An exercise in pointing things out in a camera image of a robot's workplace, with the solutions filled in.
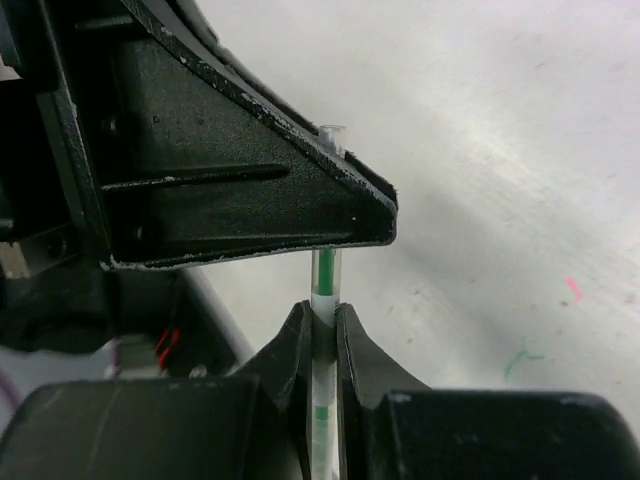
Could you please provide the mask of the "green highlighter pen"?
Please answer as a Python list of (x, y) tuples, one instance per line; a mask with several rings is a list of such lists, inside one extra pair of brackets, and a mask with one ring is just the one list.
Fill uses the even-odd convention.
[(312, 364), (310, 461), (313, 479), (333, 477), (336, 430), (336, 315), (340, 303), (341, 254), (337, 249), (312, 255), (310, 307)]

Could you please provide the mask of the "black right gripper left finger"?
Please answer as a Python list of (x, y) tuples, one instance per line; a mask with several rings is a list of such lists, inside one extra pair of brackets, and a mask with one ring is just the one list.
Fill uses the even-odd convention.
[(311, 309), (236, 372), (74, 381), (31, 393), (1, 439), (5, 479), (307, 479)]

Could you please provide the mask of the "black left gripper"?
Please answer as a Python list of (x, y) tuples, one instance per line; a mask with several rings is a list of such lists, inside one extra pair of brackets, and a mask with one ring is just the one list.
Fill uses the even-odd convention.
[(44, 1), (1, 4), (1, 342), (101, 345), (112, 334), (102, 273), (82, 258), (37, 103), (59, 85)]

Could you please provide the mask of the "clear green pen cap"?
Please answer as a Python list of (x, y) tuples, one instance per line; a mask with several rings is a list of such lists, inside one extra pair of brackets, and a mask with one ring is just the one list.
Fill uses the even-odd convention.
[(345, 155), (346, 127), (342, 125), (320, 125), (318, 127), (319, 141), (337, 155)]

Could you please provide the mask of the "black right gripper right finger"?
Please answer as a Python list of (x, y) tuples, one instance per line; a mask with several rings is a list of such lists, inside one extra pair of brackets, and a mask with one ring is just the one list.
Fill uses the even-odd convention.
[(343, 479), (636, 479), (639, 445), (581, 392), (433, 389), (337, 313)]

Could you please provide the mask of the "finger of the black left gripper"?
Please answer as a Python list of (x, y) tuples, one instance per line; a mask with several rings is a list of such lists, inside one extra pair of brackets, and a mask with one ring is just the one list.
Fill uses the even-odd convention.
[(117, 269), (387, 245), (393, 186), (218, 40), (192, 1), (128, 1), (145, 37), (112, 56), (124, 166), (101, 190)]

